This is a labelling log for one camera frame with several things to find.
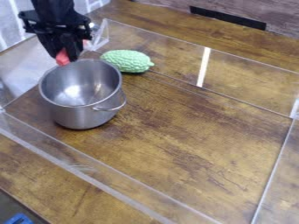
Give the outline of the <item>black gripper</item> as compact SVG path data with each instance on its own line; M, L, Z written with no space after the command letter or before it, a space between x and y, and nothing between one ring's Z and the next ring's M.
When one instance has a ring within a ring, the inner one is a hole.
M86 16L73 11L62 22L52 22L42 21L34 10L26 10L20 11L17 17L22 20L24 30L28 33L38 34L37 38L52 58L56 58L64 46L69 61L73 62L78 59L82 51L81 39L92 40L90 19Z

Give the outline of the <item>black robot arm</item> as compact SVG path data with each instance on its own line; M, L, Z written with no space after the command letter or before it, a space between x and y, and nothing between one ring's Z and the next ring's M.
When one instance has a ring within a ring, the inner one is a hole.
M73 0L30 0L33 9L18 12L22 28L33 33L60 66L78 59L85 40L92 40L90 19L76 12Z

